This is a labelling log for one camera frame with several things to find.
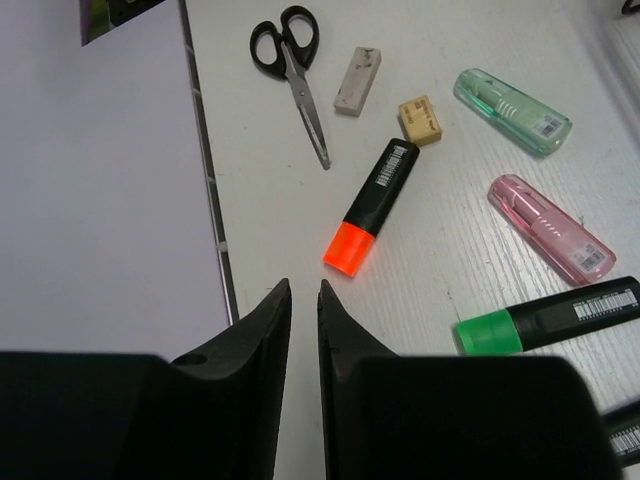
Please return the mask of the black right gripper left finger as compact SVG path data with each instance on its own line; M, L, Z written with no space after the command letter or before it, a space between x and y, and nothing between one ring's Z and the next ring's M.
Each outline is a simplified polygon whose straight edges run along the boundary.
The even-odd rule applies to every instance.
M166 361L5 351L5 479L269 479L292 295L279 281L244 318Z

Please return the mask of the pink correction tape dispenser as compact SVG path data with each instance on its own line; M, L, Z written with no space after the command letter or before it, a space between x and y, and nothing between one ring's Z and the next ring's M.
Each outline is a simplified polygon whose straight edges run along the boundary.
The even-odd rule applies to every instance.
M567 283L590 285L613 269L614 252L521 177L496 178L487 198Z

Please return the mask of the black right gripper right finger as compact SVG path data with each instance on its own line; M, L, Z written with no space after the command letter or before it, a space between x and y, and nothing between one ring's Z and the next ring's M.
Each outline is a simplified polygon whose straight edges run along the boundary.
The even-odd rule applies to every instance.
M328 281L317 300L330 479L618 479L578 372L554 356L401 356Z

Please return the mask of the black handled scissors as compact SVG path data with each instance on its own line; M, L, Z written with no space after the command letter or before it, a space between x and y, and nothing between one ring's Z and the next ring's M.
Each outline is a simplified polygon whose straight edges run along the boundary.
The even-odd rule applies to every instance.
M290 23L294 19L303 20L311 28L311 39L304 46L297 42L291 30ZM329 170L331 160L324 132L305 77L318 51L319 25L312 12L301 5L292 5L284 9L280 15L280 23L281 29L269 20L260 22L254 27L249 41L250 55L254 65L265 75L288 82L316 156L322 168ZM276 51L276 58L271 63L263 62L258 55L259 41L265 36L273 40Z

